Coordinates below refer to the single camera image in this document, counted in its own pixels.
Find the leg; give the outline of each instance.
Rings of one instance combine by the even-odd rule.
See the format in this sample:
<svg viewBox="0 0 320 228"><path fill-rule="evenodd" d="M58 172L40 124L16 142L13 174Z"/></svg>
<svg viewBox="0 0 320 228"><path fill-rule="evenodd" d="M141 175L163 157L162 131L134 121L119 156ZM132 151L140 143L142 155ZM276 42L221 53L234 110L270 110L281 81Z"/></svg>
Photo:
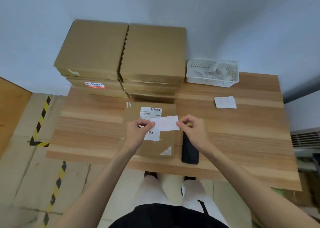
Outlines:
<svg viewBox="0 0 320 228"><path fill-rule="evenodd" d="M160 182L154 176L147 175L141 182L133 198L132 206L135 208L139 205L153 203L172 205L163 191Z"/></svg>
<svg viewBox="0 0 320 228"><path fill-rule="evenodd" d="M198 200L200 200L204 202L204 205L211 217L221 221L226 226L229 226L213 199L206 193L206 190L200 181L185 180L182 183L182 196L182 206L185 208L203 213L202 206L200 202L198 202Z"/></svg>

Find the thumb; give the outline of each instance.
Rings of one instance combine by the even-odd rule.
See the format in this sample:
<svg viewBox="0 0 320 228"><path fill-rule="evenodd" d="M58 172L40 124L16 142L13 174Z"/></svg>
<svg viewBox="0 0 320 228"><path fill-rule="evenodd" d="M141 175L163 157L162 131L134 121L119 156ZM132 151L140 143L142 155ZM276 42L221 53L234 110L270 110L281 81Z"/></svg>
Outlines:
<svg viewBox="0 0 320 228"><path fill-rule="evenodd" d="M182 129L187 135L191 133L192 129L183 122L177 122L177 126Z"/></svg>
<svg viewBox="0 0 320 228"><path fill-rule="evenodd" d="M147 134L147 132L148 132L150 129L153 128L153 126L154 126L155 124L156 124L155 122L150 122L150 123L148 123L148 124L143 128L143 130L146 132L146 134Z"/></svg>

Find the person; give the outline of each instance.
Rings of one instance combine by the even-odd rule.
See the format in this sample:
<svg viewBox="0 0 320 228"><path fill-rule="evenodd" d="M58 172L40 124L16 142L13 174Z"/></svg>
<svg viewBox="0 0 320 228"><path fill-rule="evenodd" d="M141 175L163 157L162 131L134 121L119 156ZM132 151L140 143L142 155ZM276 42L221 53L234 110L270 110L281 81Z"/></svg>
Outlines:
<svg viewBox="0 0 320 228"><path fill-rule="evenodd" d="M145 119L127 123L123 147L62 215L55 227L98 226L124 168L154 124ZM191 143L219 169L265 228L320 227L310 216L224 155L211 142L203 119L187 115L177 125L187 134ZM110 227L228 227L199 181L187 178L183 185L182 206L175 206L166 198L154 173L146 173L135 197L136 207Z"/></svg>

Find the wood grain tabletop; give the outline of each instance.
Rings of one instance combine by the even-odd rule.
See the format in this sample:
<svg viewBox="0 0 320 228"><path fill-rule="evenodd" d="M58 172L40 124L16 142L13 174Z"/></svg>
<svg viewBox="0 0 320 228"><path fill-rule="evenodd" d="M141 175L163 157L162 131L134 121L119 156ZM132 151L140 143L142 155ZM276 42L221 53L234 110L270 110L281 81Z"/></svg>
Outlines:
<svg viewBox="0 0 320 228"><path fill-rule="evenodd" d="M215 97L234 96L237 109L218 109ZM46 156L106 164L118 151L127 101L88 95L72 88ZM240 73L230 88L184 83L175 99L179 118L205 119L213 143L267 185L301 190L278 76ZM172 159L134 156L128 168L213 180L224 177L202 154L198 165L181 161L182 131L176 131Z"/></svg>

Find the finger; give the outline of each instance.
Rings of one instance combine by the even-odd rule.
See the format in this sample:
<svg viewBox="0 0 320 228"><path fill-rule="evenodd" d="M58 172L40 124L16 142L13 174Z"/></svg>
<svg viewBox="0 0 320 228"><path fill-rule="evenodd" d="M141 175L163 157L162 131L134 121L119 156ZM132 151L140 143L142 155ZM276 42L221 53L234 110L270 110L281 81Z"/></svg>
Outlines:
<svg viewBox="0 0 320 228"><path fill-rule="evenodd" d="M197 118L195 116L192 116L191 114L188 114L188 115L184 116L183 118L181 118L179 121L182 122L182 123L185 123L185 124L187 124L187 123L194 124L196 119Z"/></svg>
<svg viewBox="0 0 320 228"><path fill-rule="evenodd" d="M154 127L156 123L155 122L149 122L144 128L143 128L143 131L145 131L146 133L152 129Z"/></svg>
<svg viewBox="0 0 320 228"><path fill-rule="evenodd" d="M178 126L181 130L183 130L187 135L190 134L191 131L192 131L192 128L188 127L186 124L184 124L184 123L182 123L182 122L180 122L180 121L177 122L177 126Z"/></svg>
<svg viewBox="0 0 320 228"><path fill-rule="evenodd" d="M136 121L137 125L147 125L150 123L150 120L146 120L146 119L143 119L143 118L140 118Z"/></svg>

